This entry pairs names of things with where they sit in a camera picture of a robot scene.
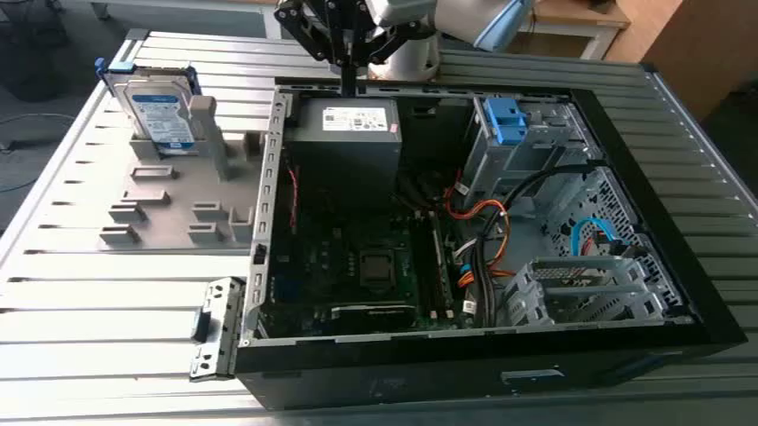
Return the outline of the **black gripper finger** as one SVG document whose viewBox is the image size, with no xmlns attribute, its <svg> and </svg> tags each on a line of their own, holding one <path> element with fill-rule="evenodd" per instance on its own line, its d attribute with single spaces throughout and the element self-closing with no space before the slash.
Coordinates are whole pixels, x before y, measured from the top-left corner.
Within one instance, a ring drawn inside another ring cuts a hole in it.
<svg viewBox="0 0 758 426">
<path fill-rule="evenodd" d="M 336 66 L 340 94 L 350 95 L 350 54 L 344 42 L 342 1 L 279 1 L 273 17 L 307 53 Z"/>
<path fill-rule="evenodd" d="M 358 1 L 350 37 L 350 96 L 356 94 L 359 70 L 380 65 L 408 42 L 432 35 L 423 20 L 436 1 Z"/>
</svg>

